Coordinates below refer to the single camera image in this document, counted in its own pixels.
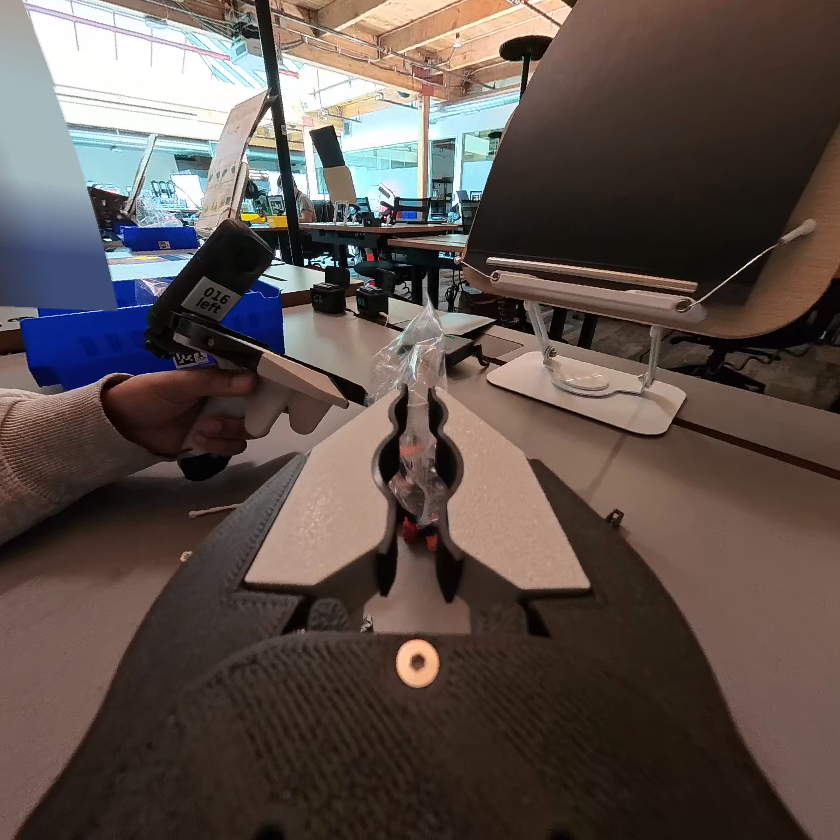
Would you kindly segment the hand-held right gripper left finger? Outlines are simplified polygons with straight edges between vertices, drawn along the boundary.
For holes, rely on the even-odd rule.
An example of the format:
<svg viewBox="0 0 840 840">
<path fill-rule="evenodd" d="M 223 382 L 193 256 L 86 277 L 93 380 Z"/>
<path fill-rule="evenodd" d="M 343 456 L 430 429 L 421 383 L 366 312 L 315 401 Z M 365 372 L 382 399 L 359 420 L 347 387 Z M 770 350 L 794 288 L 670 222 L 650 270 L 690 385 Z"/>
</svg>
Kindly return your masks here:
<svg viewBox="0 0 840 840">
<path fill-rule="evenodd" d="M 311 450 L 245 575 L 251 589 L 307 597 L 387 595 L 396 577 L 407 392 L 392 391 Z"/>
</svg>

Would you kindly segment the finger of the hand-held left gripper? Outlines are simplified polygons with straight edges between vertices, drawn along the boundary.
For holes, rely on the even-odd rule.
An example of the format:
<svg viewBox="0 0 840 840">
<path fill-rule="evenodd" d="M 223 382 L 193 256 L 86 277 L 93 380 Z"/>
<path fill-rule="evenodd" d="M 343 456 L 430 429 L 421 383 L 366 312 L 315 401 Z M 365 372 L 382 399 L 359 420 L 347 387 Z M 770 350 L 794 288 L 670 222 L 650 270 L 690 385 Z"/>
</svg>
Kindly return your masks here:
<svg viewBox="0 0 840 840">
<path fill-rule="evenodd" d="M 261 354 L 257 363 L 259 398 L 265 402 L 291 404 L 293 397 L 306 398 L 327 407 L 363 405 L 366 392 L 361 385 L 341 376 L 330 376 L 311 366 L 272 352 Z"/>
<path fill-rule="evenodd" d="M 330 404 L 308 394 L 290 394 L 286 413 L 292 432 L 310 435 L 320 425 L 330 409 Z"/>
</svg>

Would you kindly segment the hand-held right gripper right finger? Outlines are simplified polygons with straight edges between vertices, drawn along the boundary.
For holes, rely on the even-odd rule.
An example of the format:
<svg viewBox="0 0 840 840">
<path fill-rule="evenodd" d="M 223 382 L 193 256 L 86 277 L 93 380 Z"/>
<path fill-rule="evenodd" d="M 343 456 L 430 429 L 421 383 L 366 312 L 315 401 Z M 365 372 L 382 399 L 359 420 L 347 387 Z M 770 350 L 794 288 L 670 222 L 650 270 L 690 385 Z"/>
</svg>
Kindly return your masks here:
<svg viewBox="0 0 840 840">
<path fill-rule="evenodd" d="M 525 603 L 591 583 L 529 459 L 437 387 L 428 394 L 444 483 L 435 569 L 447 602 Z"/>
</svg>

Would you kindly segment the clear plastic bag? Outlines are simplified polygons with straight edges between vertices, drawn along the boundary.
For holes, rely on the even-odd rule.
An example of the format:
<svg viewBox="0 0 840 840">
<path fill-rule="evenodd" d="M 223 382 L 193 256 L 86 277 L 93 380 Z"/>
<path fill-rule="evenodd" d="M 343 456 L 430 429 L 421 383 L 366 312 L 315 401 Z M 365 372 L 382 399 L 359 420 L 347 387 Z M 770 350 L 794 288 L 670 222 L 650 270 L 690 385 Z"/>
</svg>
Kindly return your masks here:
<svg viewBox="0 0 840 840">
<path fill-rule="evenodd" d="M 404 429 L 398 445 L 399 466 L 388 482 L 406 514 L 403 539 L 425 539 L 433 550 L 446 485 L 436 468 L 437 440 L 429 421 L 428 396 L 445 390 L 446 337 L 434 307 L 428 303 L 393 341 L 373 358 L 371 391 L 365 404 L 373 404 L 394 391 L 406 391 Z"/>
</svg>

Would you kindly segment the person's left forearm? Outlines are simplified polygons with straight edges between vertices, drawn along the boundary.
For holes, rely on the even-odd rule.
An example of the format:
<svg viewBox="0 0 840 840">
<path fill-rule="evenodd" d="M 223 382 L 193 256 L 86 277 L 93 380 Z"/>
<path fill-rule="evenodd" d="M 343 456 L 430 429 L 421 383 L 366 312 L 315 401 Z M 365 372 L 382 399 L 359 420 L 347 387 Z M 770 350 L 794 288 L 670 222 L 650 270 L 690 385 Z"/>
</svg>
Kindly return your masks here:
<svg viewBox="0 0 840 840">
<path fill-rule="evenodd" d="M 163 457 L 125 437 L 102 397 L 129 374 L 69 392 L 1 391 L 1 543 Z"/>
</svg>

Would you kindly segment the person's left hand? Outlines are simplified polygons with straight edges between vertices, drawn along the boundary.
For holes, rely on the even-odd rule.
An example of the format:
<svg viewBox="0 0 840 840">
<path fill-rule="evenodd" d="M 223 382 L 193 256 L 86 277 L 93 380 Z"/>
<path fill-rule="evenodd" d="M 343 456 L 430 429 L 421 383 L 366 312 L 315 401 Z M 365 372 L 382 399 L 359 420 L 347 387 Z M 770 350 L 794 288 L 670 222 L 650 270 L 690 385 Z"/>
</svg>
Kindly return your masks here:
<svg viewBox="0 0 840 840">
<path fill-rule="evenodd" d="M 158 456 L 173 458 L 188 439 L 204 453 L 233 457 L 249 440 L 240 418 L 212 415 L 200 419 L 207 401 L 247 397 L 258 384 L 249 371 L 216 367 L 134 376 L 101 393 L 105 414 L 117 431 Z"/>
</svg>

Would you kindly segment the blue plastic bin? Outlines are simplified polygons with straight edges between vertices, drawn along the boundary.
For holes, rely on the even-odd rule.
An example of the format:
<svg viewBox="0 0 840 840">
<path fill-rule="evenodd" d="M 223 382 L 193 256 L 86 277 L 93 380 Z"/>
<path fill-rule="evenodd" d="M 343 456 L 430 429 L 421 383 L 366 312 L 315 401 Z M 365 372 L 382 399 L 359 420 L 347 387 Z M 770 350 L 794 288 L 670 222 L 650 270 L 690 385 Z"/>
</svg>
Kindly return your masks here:
<svg viewBox="0 0 840 840">
<path fill-rule="evenodd" d="M 134 253 L 195 250 L 200 244 L 194 227 L 183 225 L 124 225 L 120 236 L 126 248 Z"/>
<path fill-rule="evenodd" d="M 39 309 L 21 330 L 28 369 L 41 387 L 73 390 L 111 373 L 144 373 L 192 369 L 214 361 L 185 350 L 173 360 L 155 357 L 144 347 L 148 311 L 170 278 L 115 280 L 114 311 Z M 280 291 L 258 280 L 223 320 L 227 329 L 243 333 L 270 350 L 285 351 Z"/>
</svg>

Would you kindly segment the cardboard display board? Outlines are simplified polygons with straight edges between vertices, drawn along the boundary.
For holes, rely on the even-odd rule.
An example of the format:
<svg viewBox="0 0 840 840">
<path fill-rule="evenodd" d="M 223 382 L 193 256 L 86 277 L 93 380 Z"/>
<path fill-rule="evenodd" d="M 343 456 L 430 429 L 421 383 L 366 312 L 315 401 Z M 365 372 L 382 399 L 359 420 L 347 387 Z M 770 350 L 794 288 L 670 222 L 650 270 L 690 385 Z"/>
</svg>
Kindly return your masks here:
<svg viewBox="0 0 840 840">
<path fill-rule="evenodd" d="M 208 237 L 229 218 L 238 218 L 248 179 L 246 150 L 270 105 L 267 89 L 235 106 L 227 116 L 209 167 L 201 212 L 195 223 L 199 237 Z"/>
</svg>

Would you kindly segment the black metal pole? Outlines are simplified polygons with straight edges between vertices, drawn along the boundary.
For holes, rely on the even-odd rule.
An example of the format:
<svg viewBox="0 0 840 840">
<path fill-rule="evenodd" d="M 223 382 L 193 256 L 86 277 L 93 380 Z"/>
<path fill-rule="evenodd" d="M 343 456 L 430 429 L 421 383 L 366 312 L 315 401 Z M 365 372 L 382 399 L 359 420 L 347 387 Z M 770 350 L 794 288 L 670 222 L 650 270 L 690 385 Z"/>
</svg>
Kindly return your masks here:
<svg viewBox="0 0 840 840">
<path fill-rule="evenodd" d="M 264 60 L 268 83 L 269 105 L 272 125 L 276 137 L 276 151 L 280 172 L 280 186 L 284 198 L 287 217 L 290 262 L 294 266 L 304 267 L 301 246 L 301 231 L 298 221 L 295 183 L 291 170 L 290 147 L 284 105 L 280 92 L 280 68 L 277 46 L 272 24 L 272 10 L 269 1 L 255 1 L 255 14 L 259 30 L 259 42 Z"/>
</svg>

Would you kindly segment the wooden office desk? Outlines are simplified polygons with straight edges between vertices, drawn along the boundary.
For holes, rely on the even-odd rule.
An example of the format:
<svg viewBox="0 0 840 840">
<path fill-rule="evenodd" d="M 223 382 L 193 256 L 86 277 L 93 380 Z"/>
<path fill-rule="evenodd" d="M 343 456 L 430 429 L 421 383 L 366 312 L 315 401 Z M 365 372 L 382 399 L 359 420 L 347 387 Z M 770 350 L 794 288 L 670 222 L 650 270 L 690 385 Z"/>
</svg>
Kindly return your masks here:
<svg viewBox="0 0 840 840">
<path fill-rule="evenodd" d="M 408 261 L 408 245 L 393 248 L 390 241 L 457 233 L 459 226 L 454 224 L 304 223 L 300 229 L 302 263 L 332 256 L 336 265 L 350 268 L 359 277 L 374 279 L 383 271 L 391 272 L 397 283 L 411 284 L 415 296 L 423 292 L 427 268 Z"/>
</svg>

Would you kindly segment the silver foil pouch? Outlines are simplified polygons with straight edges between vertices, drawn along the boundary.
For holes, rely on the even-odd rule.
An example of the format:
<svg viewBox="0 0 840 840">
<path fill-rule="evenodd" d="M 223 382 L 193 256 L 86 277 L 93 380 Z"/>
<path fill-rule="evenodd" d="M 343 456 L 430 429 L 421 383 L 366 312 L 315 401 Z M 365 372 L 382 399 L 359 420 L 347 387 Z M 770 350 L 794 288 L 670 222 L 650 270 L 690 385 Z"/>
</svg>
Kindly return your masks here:
<svg viewBox="0 0 840 840">
<path fill-rule="evenodd" d="M 497 324 L 494 318 L 477 316 L 462 312 L 436 311 L 432 317 L 430 336 L 432 339 L 473 340 L 488 328 Z"/>
</svg>

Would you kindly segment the black floor lamp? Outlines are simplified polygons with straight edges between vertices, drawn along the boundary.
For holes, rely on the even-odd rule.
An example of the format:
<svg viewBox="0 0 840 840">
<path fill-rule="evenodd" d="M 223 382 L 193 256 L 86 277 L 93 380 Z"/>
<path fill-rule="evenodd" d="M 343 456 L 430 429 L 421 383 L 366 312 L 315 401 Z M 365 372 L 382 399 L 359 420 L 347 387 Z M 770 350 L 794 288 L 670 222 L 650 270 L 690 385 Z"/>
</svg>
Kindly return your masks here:
<svg viewBox="0 0 840 840">
<path fill-rule="evenodd" d="M 503 61 L 521 64 L 519 99 L 522 99 L 527 89 L 531 64 L 541 60 L 552 41 L 552 36 L 524 35 L 511 38 L 500 45 L 499 57 Z"/>
</svg>

